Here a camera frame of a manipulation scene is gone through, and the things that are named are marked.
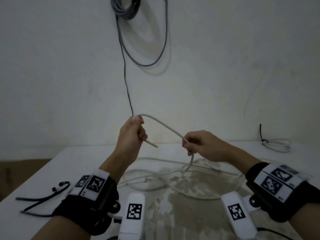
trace person's left hand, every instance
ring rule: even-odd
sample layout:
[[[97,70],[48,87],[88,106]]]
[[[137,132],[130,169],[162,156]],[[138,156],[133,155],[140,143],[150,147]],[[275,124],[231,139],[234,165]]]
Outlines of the person's left hand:
[[[142,142],[148,138],[146,130],[142,127],[144,120],[136,116],[132,122],[131,116],[121,127],[117,145],[114,149],[114,156],[124,160],[127,166],[131,165],[138,157]]]

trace white wall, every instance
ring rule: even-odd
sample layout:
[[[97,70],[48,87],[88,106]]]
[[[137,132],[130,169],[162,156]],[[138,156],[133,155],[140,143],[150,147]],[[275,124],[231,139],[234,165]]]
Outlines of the white wall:
[[[135,114],[228,141],[285,137],[319,145],[320,0],[169,0],[159,64],[127,56]],[[141,62],[165,33],[164,1],[121,22]],[[114,144],[130,116],[110,0],[0,0],[0,159]],[[146,119],[150,141],[180,139]]]

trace brown cardboard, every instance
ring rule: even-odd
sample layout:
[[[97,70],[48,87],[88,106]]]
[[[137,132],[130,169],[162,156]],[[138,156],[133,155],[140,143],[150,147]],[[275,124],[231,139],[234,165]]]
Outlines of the brown cardboard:
[[[0,202],[49,161],[50,159],[0,161]]]

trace tabletop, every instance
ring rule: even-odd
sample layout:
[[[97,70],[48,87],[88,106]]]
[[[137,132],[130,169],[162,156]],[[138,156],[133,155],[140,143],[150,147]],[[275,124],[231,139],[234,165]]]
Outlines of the tabletop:
[[[312,176],[316,176],[320,168],[320,152],[299,142],[291,143],[290,153],[270,150],[260,141],[231,142],[231,144],[244,149],[257,158],[279,161]],[[113,152],[114,148],[114,145],[100,145],[71,146],[64,149],[0,203],[0,239],[30,239],[49,220],[48,218],[20,214],[20,210],[31,204],[30,202],[16,201],[15,197],[45,197],[50,195],[52,187],[58,186],[61,181],[70,181],[71,184],[74,184],[82,175],[92,173],[97,169]],[[159,148],[143,144],[139,157],[156,157],[183,163],[190,161],[190,157],[187,156],[187,152],[181,144],[163,144],[159,145]],[[138,160],[130,166],[129,170],[147,169],[160,172],[164,168],[172,169],[174,167],[181,167],[181,165],[162,161]],[[237,172],[231,165],[222,164],[221,168]],[[159,183],[151,180],[149,182],[148,174],[145,175],[148,180],[141,187]],[[190,186],[188,181],[179,182],[184,183],[185,187]],[[208,179],[199,177],[198,182],[208,183]],[[319,180],[313,177],[312,183],[318,186]],[[227,186],[222,187],[222,193],[225,190],[228,190]],[[250,191],[246,187],[241,190],[240,194],[244,196]],[[126,197],[135,190],[122,187],[118,191],[120,203],[125,204]],[[196,200],[181,195],[168,187],[153,192],[144,192],[144,194],[146,195],[147,209],[145,239],[236,239],[221,200]],[[32,211],[39,214],[50,214],[65,196],[66,194],[62,193],[35,207]],[[265,212],[254,212],[252,217],[258,227],[270,227],[294,239],[300,239],[288,223],[272,222]],[[92,237],[92,239],[106,240],[111,236],[116,236],[118,230],[119,224],[112,223],[105,234]],[[267,234],[263,233],[258,238],[267,239]]]

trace white plastic casing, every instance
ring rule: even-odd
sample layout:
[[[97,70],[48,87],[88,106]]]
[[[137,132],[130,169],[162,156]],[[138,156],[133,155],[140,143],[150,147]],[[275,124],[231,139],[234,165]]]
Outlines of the white plastic casing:
[[[235,234],[242,240],[254,239],[258,231],[240,195],[233,191],[222,195],[221,200]]]
[[[140,240],[143,236],[146,198],[142,193],[128,196],[119,231],[119,240]]]

